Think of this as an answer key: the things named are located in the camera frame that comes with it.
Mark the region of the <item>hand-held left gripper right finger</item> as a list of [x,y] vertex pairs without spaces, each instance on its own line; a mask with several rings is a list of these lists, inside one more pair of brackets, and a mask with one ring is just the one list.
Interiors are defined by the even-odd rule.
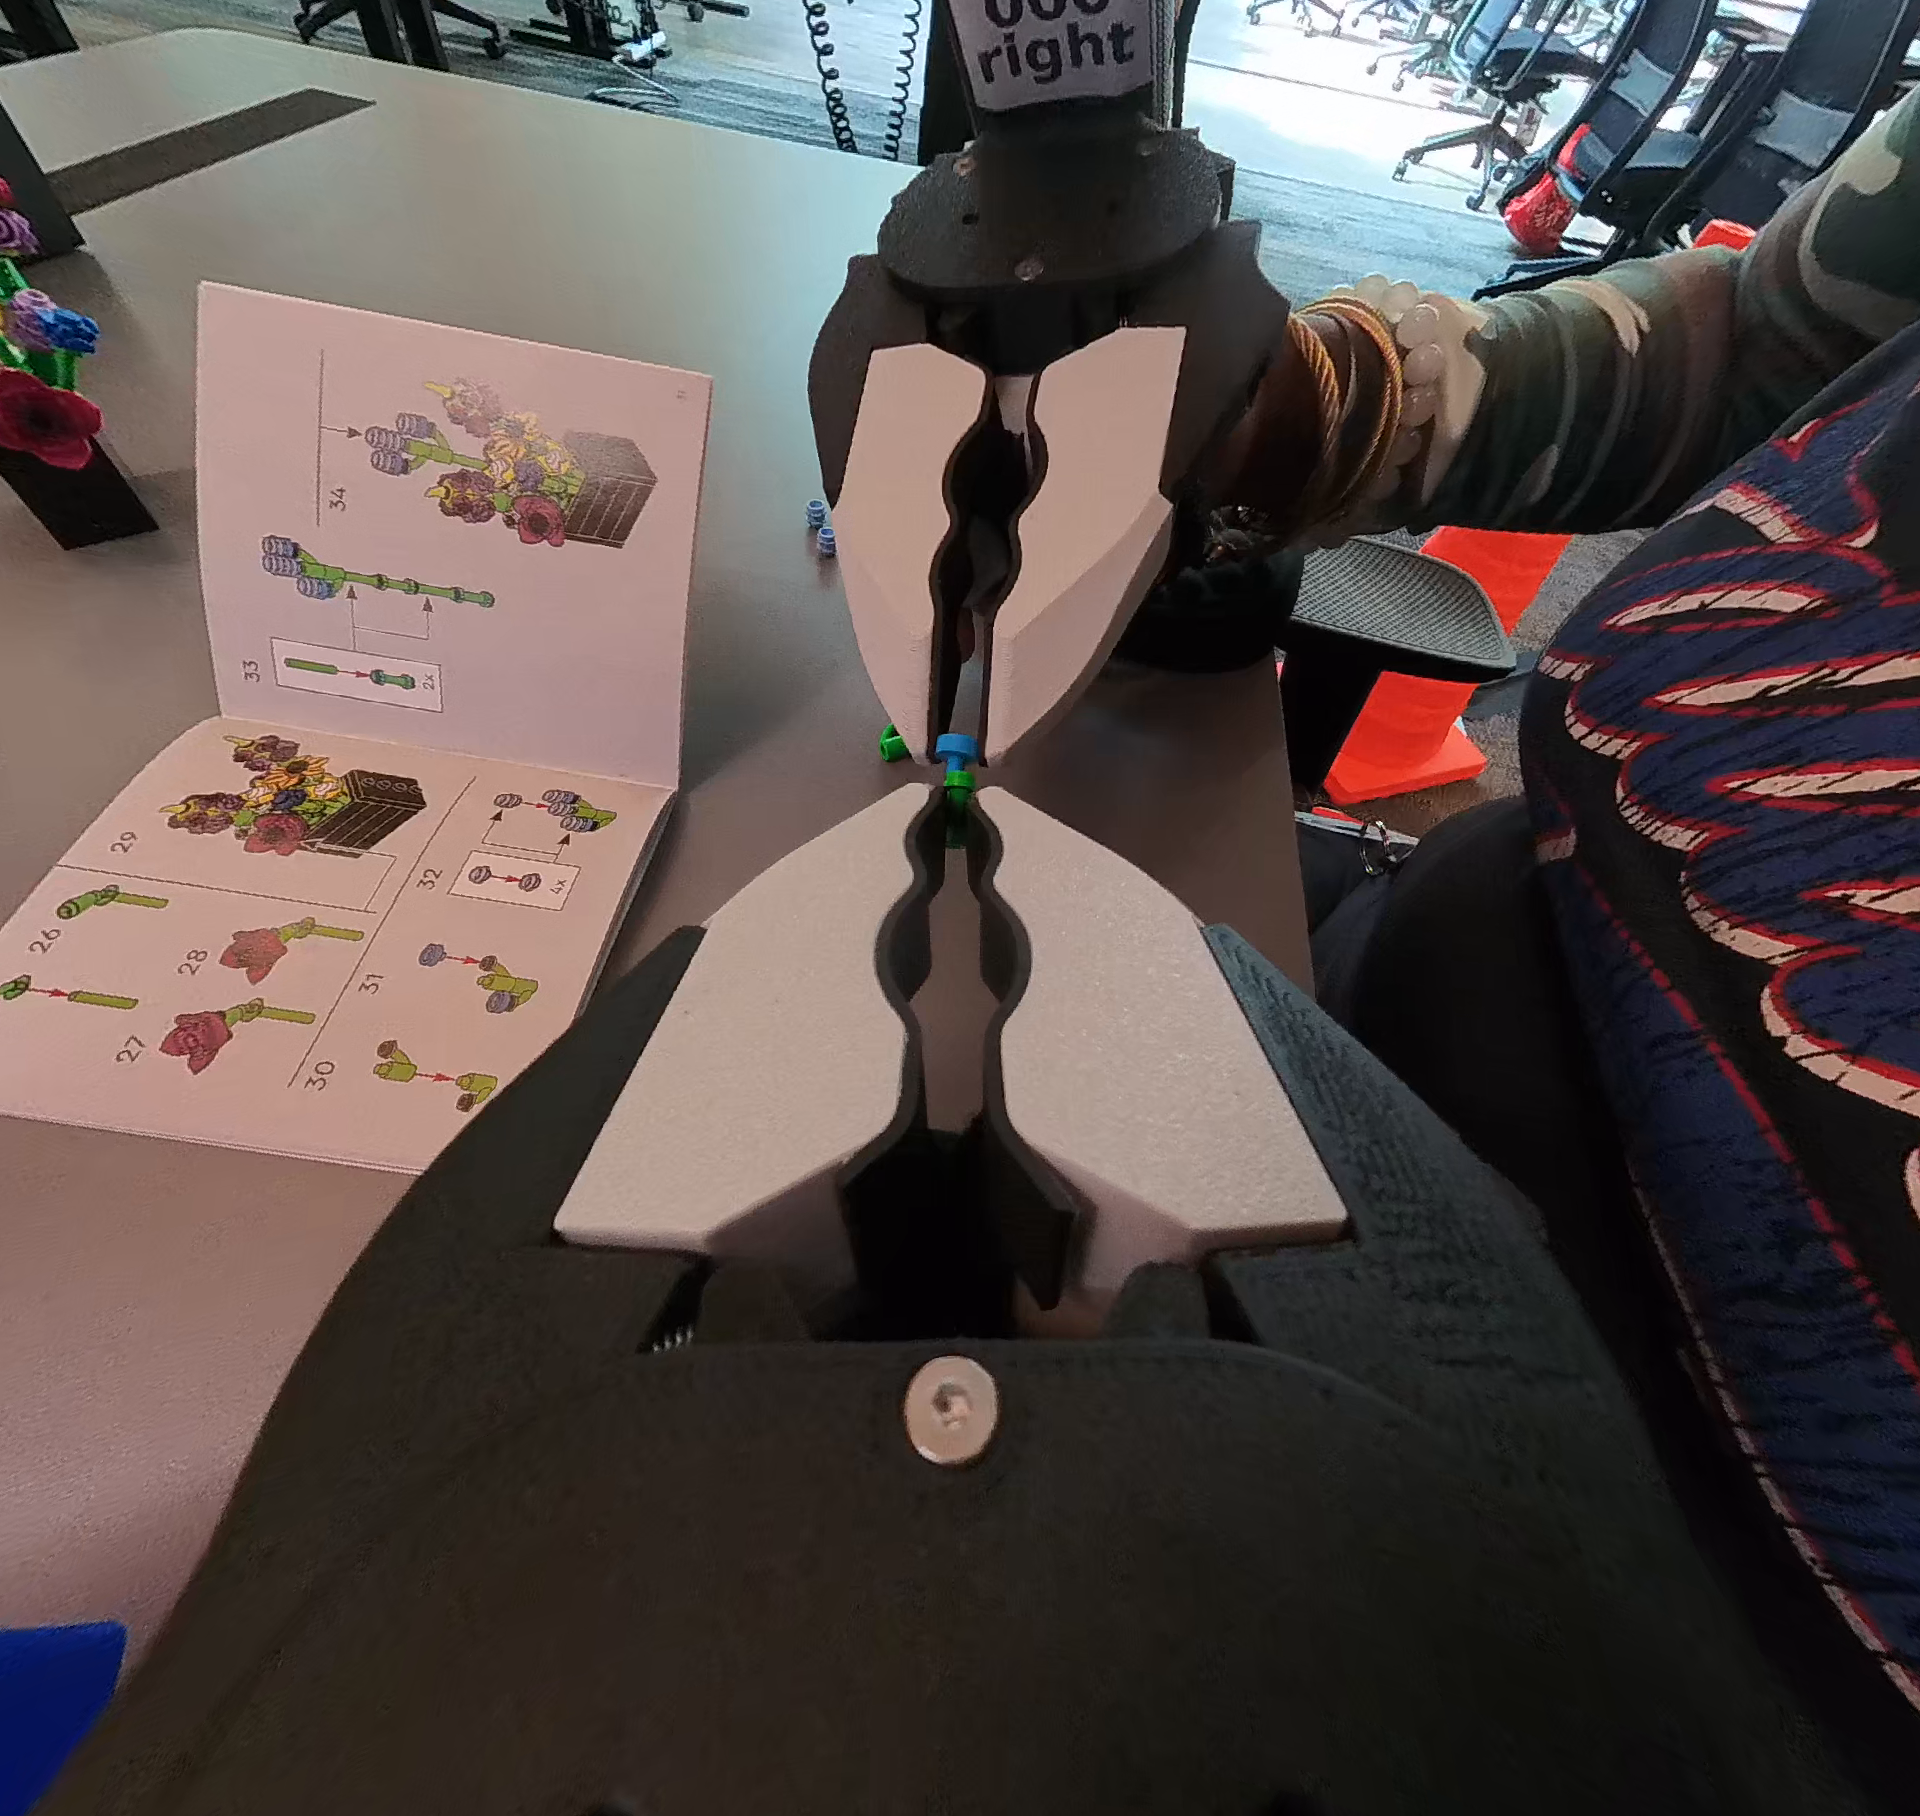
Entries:
[[1350,1209],[1207,927],[1005,787],[972,798],[979,1152],[1018,1315],[1095,1328],[1133,1272],[1319,1247]]

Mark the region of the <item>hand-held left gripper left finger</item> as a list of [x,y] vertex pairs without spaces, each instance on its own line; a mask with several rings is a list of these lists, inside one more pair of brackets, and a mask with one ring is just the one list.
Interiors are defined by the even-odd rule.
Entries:
[[926,897],[928,783],[901,783],[762,868],[700,927],[555,1209],[572,1249],[769,1272],[806,1322],[866,1302],[846,1179],[922,1094],[883,937]]

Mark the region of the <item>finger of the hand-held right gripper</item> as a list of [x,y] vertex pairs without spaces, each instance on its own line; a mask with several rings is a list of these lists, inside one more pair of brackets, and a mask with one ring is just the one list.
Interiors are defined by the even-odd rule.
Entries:
[[928,342],[869,355],[830,522],[867,681],[924,763],[955,692],[951,622],[993,430],[993,384],[977,364]]
[[1185,342],[1184,326],[1123,326],[1031,384],[1040,465],[990,622],[986,763],[1076,704],[1167,560],[1173,505],[1161,467]]

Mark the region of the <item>lego flower bouquet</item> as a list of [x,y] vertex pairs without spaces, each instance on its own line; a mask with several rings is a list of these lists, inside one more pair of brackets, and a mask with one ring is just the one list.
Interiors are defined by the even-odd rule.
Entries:
[[1,181],[1,484],[63,551],[153,536],[157,522],[103,446],[81,392],[100,327],[27,276],[36,224]]

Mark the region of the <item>magenta lego flower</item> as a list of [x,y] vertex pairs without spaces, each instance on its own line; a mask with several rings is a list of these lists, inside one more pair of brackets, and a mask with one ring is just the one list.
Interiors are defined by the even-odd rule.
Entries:
[[26,367],[1,367],[1,449],[60,471],[84,471],[96,456],[103,417],[97,404]]

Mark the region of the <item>large blue plastic bin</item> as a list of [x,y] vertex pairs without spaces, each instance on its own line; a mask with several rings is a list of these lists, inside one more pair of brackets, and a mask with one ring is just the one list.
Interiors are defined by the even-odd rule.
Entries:
[[27,1814],[111,1699],[119,1619],[1,1629],[1,1814]]

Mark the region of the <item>person's right forearm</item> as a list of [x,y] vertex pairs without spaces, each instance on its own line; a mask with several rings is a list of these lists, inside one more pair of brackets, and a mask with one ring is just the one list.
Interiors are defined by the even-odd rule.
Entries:
[[1433,443],[1409,530],[1650,530],[1795,425],[1915,321],[1918,98],[1907,94],[1739,250],[1629,260],[1477,311],[1477,388]]

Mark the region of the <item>lego instruction booklet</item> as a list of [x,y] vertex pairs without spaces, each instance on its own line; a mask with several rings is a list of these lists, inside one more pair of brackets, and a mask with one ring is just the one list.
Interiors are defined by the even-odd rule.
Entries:
[[204,283],[209,713],[4,922],[4,1120],[416,1175],[682,776],[704,373]]

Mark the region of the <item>person's right hand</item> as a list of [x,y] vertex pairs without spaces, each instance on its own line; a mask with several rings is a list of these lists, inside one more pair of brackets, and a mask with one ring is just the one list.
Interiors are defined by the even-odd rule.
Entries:
[[1322,392],[1330,370],[1327,347],[1311,321],[1288,316],[1281,347],[1211,459],[1211,509],[1229,530],[1269,551],[1308,525],[1324,463]]

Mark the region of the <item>black rounded pad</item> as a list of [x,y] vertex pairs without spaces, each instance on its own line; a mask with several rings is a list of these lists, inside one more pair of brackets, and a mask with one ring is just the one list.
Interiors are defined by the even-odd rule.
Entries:
[[1472,687],[1517,663],[1487,591],[1424,549],[1375,536],[1263,549],[1227,525],[1211,536],[1198,564],[1148,591],[1115,657],[1171,673],[1229,673],[1306,642],[1331,645],[1337,666]]

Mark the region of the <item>red floor object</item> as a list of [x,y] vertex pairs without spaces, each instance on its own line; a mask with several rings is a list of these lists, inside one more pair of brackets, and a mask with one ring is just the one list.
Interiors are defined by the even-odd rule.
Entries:
[[1582,181],[1558,159],[1543,159],[1500,198],[1500,221],[1514,255],[1545,261],[1563,251],[1582,202]]

